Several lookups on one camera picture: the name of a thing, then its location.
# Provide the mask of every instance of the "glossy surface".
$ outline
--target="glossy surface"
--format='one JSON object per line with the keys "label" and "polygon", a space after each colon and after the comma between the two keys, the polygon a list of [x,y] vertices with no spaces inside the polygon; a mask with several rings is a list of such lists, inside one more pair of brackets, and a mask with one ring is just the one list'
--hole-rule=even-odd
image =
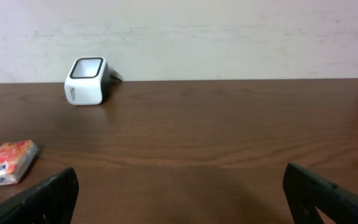
{"label": "glossy surface", "polygon": [[0,202],[72,166],[72,223],[292,223],[287,162],[358,194],[358,80],[126,82],[99,106],[0,85],[0,144],[42,148]]}

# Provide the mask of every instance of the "wood grain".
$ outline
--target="wood grain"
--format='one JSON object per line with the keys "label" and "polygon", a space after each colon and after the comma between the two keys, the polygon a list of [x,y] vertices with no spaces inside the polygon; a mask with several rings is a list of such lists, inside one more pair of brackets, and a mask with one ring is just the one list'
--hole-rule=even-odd
{"label": "wood grain", "polygon": [[125,82],[80,107],[0,84],[0,144],[20,139],[43,150],[0,202],[72,166],[72,223],[292,223],[287,162],[358,194],[358,79]]}

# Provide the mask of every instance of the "white device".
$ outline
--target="white device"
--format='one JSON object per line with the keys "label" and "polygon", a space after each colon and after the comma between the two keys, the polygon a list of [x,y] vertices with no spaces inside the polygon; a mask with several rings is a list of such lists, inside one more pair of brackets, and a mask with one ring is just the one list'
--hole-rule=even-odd
{"label": "white device", "polygon": [[77,59],[65,81],[67,101],[73,105],[98,105],[108,92],[110,72],[103,57]]}

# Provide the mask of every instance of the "white wall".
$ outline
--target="white wall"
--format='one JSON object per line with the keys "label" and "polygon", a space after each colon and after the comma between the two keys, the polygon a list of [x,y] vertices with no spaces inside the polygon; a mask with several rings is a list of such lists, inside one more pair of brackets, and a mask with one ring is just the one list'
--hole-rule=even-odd
{"label": "white wall", "polygon": [[358,0],[0,0],[0,82],[358,77]]}

